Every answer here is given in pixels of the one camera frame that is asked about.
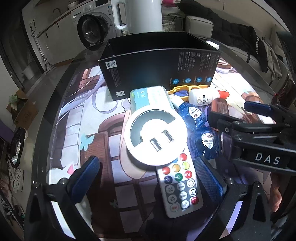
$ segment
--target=washing machine door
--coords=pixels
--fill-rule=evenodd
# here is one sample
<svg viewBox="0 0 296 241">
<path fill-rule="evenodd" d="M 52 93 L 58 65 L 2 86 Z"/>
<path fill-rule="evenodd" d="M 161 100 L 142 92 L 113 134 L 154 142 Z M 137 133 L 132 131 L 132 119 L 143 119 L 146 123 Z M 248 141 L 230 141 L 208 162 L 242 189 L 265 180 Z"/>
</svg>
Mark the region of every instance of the washing machine door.
<svg viewBox="0 0 296 241">
<path fill-rule="evenodd" d="M 103 42 L 106 36 L 106 29 L 102 20 L 91 14 L 80 17 L 77 23 L 77 31 L 86 48 Z"/>
</svg>

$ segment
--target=red bottle cap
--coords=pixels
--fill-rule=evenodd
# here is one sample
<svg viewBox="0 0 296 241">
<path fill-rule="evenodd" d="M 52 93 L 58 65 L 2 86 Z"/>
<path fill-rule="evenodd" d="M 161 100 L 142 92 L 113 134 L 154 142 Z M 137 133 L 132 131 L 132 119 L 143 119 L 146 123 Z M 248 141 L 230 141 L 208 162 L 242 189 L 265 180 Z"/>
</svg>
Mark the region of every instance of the red bottle cap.
<svg viewBox="0 0 296 241">
<path fill-rule="evenodd" d="M 229 93 L 227 91 L 218 91 L 220 94 L 220 98 L 226 99 L 229 97 Z"/>
</svg>

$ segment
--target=human hand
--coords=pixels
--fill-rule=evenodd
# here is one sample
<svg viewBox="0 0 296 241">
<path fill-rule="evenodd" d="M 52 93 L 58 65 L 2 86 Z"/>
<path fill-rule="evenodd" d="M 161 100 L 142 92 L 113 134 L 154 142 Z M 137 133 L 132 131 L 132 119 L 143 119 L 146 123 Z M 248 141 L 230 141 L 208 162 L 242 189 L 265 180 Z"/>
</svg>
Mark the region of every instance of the human hand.
<svg viewBox="0 0 296 241">
<path fill-rule="evenodd" d="M 281 193 L 279 191 L 281 176 L 276 173 L 271 173 L 270 178 L 271 178 L 271 187 L 270 187 L 269 205 L 271 210 L 275 213 L 279 209 L 279 205 L 282 199 Z"/>
</svg>

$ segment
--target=blue button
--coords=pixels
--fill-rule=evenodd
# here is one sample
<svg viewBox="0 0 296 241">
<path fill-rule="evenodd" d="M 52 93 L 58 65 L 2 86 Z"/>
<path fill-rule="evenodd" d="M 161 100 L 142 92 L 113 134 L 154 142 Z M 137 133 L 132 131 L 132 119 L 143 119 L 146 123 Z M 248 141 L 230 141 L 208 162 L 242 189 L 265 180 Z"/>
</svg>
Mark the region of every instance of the blue button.
<svg viewBox="0 0 296 241">
<path fill-rule="evenodd" d="M 178 79 L 174 79 L 174 80 L 173 80 L 173 84 L 174 84 L 174 85 L 176 85 L 176 84 L 178 84 L 178 83 L 179 83 L 179 80 L 178 80 Z"/>
<path fill-rule="evenodd" d="M 171 176 L 165 176 L 165 178 L 164 178 L 165 184 L 170 184 L 170 183 L 172 183 L 172 181 L 173 181 L 173 179 Z"/>
</svg>

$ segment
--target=washing machine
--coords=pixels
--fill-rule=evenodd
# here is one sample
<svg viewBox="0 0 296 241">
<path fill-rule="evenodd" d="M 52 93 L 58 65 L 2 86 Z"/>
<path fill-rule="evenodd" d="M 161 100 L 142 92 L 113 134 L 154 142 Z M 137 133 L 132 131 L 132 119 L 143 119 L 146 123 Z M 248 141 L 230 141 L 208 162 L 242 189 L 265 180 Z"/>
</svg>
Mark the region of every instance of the washing machine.
<svg viewBox="0 0 296 241">
<path fill-rule="evenodd" d="M 81 51 L 122 35 L 114 26 L 111 0 L 90 1 L 73 10 L 71 16 L 81 41 Z"/>
</svg>

